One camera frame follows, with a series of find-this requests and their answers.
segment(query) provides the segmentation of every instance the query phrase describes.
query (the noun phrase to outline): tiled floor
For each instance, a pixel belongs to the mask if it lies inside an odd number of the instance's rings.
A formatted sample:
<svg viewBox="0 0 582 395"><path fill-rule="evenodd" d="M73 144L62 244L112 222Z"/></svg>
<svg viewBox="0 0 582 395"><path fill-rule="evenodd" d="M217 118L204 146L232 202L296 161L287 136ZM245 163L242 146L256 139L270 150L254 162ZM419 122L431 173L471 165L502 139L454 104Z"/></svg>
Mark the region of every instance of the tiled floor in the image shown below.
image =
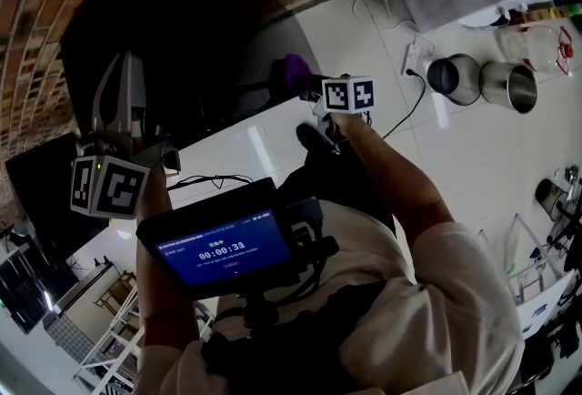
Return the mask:
<svg viewBox="0 0 582 395"><path fill-rule="evenodd" d="M415 36L405 25L387 25L378 0L358 3L332 0L301 13L297 20L325 75L372 76L376 82L374 128L385 134L415 104L420 94L416 78L402 77L405 49ZM520 116L480 98L473 106L455 106L427 90L416 113L387 142L421 167L436 183L455 218L479 231L487 228L497 242L507 222L520 212L537 235L544 238L549 219L533 198L537 182L554 176L565 165L582 162L582 37L575 38L572 76L538 76L536 108ZM484 64L503 61L491 32L472 32L450 26L426 36L436 56L466 53ZM423 54L431 46L417 43ZM289 101L182 151L182 177L242 174L272 177L277 184L304 161L306 151L295 136L296 126L313 121L308 103ZM236 183L225 183L232 188ZM172 191L175 207L213 196L207 183ZM116 222L77 254L81 264L106 254L122 268L133 269L135 223Z"/></svg>

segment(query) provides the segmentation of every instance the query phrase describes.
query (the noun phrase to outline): man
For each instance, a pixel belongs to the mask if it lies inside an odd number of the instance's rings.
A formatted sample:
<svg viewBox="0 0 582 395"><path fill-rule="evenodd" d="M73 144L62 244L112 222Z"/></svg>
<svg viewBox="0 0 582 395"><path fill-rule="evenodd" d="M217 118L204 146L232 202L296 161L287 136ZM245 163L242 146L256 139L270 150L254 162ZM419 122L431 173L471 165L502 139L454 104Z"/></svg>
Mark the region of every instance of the man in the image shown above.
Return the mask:
<svg viewBox="0 0 582 395"><path fill-rule="evenodd" d="M389 218L377 208L367 208L361 200L359 210L346 207L354 204L351 198L355 195L344 196L344 206L329 202L328 198L340 200L342 195L334 194L329 184L325 187L326 182L320 180L315 192L325 215L324 233L335 237L340 251L327 260L320 286L312 296L279 309L279 322L288 326L293 338L273 332L266 340L274 340L274 345L263 341L267 346L253 346L242 318L232 316L215 324L219 344L211 345L213 351L205 353L207 345L203 349L198 341L192 302L180 294L138 244L137 282L145 347L135 393L348 393L366 389L386 394L506 392L517 373L524 344L504 278L471 232L454 222L437 189L421 170L359 116L332 117L346 137L348 157L359 160L357 164L366 170L367 179L375 187L375 193L369 196L377 196L386 212L392 212L402 225L414 273L386 226ZM308 131L299 131L299 136L310 149L307 162L314 150L322 152L321 144L314 142ZM344 175L348 185L352 176L358 179L358 186L366 184L355 174ZM313 174L299 173L295 177L294 187L310 180L317 182ZM141 217L169 208L163 174L155 173L148 182ZM376 218L387 218L385 223L362 212L374 209ZM288 292L276 289L266 297L276 300ZM224 297L219 311L239 306L240 301ZM361 314L354 311L358 308ZM297 331L301 322L308 325ZM319 327L312 331L312 325ZM334 335L336 329L340 333L349 331L338 337ZM305 335L308 338L300 344L294 346L290 341ZM297 347L304 352L294 353ZM221 368L216 348L224 349L223 366L234 362L245 370L236 373L232 367ZM261 348L269 348L270 354L261 354L257 350ZM304 357L309 364L302 366ZM279 358L293 366L290 373L286 373L286 365L277 363ZM268 370L256 370L255 361ZM314 367L324 374L319 380ZM245 377L252 370L256 372ZM227 379L219 374L236 377Z"/></svg>

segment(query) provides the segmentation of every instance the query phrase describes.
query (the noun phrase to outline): power strip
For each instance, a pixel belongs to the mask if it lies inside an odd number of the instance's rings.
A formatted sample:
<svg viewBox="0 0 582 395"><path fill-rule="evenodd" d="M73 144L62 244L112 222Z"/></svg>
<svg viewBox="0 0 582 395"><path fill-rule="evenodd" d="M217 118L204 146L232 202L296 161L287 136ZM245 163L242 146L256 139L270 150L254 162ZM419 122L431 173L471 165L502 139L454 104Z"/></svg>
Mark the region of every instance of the power strip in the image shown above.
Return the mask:
<svg viewBox="0 0 582 395"><path fill-rule="evenodd" d="M402 68L402 76L410 77L406 72L407 70L412 70L416 72L416 66L418 65L418 59L420 58L420 47L416 44L409 44L406 49L406 55L404 58L404 66Z"/></svg>

